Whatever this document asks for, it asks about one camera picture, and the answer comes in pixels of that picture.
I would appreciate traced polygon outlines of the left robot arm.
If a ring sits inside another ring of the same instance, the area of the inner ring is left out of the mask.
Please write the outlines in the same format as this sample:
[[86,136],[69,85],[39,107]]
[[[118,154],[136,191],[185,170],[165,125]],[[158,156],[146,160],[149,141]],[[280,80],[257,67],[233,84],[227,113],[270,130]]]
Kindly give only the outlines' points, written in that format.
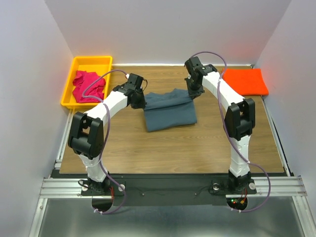
[[102,165],[102,153],[109,137],[111,118],[130,106],[145,108],[142,83],[147,80],[136,74],[126,74],[127,82],[117,85],[99,104],[82,113],[76,112],[71,123],[68,146],[79,156],[87,172],[87,180],[80,181],[83,190],[104,195],[112,181],[108,170]]

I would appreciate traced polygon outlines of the grey-blue t-shirt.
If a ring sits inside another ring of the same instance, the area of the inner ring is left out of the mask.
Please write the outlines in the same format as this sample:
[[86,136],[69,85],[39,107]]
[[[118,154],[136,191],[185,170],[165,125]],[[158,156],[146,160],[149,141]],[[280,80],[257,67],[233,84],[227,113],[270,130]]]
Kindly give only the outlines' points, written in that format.
[[173,89],[165,94],[145,95],[144,116],[148,132],[197,123],[196,110],[188,91]]

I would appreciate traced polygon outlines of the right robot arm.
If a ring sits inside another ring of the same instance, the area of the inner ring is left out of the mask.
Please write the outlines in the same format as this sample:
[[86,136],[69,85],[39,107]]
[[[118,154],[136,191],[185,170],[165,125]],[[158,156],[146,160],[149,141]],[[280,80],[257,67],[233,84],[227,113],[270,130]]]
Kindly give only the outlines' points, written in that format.
[[195,99],[207,89],[218,101],[223,128],[231,145],[227,188],[231,192],[242,191],[251,182],[249,141],[255,127],[255,102],[238,94],[213,65],[203,65],[197,56],[189,58],[185,68],[189,97]]

